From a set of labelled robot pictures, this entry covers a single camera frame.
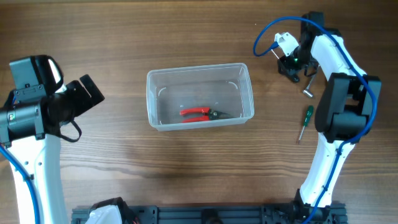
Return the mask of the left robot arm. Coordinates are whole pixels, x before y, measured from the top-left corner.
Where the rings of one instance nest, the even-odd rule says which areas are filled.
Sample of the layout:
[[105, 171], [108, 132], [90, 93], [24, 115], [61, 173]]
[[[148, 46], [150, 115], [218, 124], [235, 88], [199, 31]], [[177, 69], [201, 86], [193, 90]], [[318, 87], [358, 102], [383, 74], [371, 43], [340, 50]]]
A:
[[49, 55], [9, 64], [15, 89], [1, 108], [1, 154], [9, 161], [21, 223], [69, 223], [60, 178], [61, 133], [75, 118], [104, 100], [89, 75], [69, 84]]

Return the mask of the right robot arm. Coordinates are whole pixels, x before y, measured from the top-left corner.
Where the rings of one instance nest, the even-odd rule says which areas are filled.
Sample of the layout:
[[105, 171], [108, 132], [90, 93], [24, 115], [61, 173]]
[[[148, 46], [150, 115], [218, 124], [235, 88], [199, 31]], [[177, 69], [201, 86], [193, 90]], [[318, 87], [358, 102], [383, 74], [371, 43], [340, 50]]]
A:
[[289, 218], [293, 223], [323, 223], [337, 216], [333, 188], [349, 153], [371, 129], [381, 81], [357, 66], [339, 30], [324, 26], [323, 13], [310, 11], [298, 20], [299, 40], [287, 32], [275, 35], [275, 45], [284, 53], [277, 61], [278, 72], [298, 82], [298, 72], [321, 69], [327, 85], [314, 110], [317, 150]]

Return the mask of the clear plastic storage container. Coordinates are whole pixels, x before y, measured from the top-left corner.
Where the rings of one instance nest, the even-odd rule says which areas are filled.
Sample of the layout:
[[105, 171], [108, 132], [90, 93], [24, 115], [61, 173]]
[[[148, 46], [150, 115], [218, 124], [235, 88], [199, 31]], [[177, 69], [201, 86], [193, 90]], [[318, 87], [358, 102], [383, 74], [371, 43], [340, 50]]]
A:
[[[243, 124], [254, 116], [254, 97], [248, 67], [225, 63], [152, 70], [147, 74], [149, 124], [158, 131]], [[230, 119], [183, 123], [180, 111], [209, 107]]]

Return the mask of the red handled snips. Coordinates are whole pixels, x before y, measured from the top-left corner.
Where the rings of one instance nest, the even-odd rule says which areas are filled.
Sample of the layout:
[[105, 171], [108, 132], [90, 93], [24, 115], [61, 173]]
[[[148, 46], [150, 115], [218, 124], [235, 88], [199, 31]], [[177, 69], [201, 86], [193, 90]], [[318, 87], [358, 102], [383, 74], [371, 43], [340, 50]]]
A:
[[232, 116], [228, 113], [213, 110], [209, 107], [184, 109], [180, 111], [180, 116], [187, 117], [183, 120], [183, 123], [194, 123], [232, 118]]

